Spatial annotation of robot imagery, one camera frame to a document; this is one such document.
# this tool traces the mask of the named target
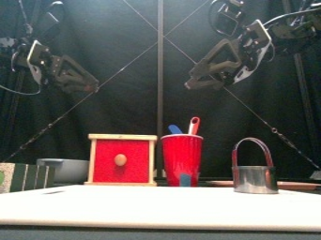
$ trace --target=metal handle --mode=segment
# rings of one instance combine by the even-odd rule
[[[237,167],[237,148],[238,148],[239,143],[243,142],[243,141],[253,141],[259,145],[259,147],[262,148],[262,150],[265,152],[267,166],[273,167],[270,150],[269,150],[267,146],[265,145],[265,143],[255,138],[245,138],[235,144],[235,146],[233,148],[233,151],[231,151],[231,165],[233,165],[233,167]]]

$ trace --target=red plastic cup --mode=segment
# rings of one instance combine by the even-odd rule
[[[203,138],[191,134],[171,134],[160,140],[168,186],[196,187]]]

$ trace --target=red drawer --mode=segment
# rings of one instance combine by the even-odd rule
[[[89,134],[89,177],[85,184],[155,185],[156,136]]]

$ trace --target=metal rod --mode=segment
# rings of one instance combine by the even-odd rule
[[[164,12],[163,0],[158,1],[158,98],[156,98],[156,136],[160,140],[163,136],[163,85],[164,85]],[[156,144],[155,157],[156,177],[163,173],[162,144]]]

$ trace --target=drawer knob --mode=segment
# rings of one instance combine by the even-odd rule
[[[115,161],[115,165],[122,167],[122,166],[126,165],[127,158],[126,158],[126,156],[123,154],[119,154],[119,155],[116,155],[114,161]]]

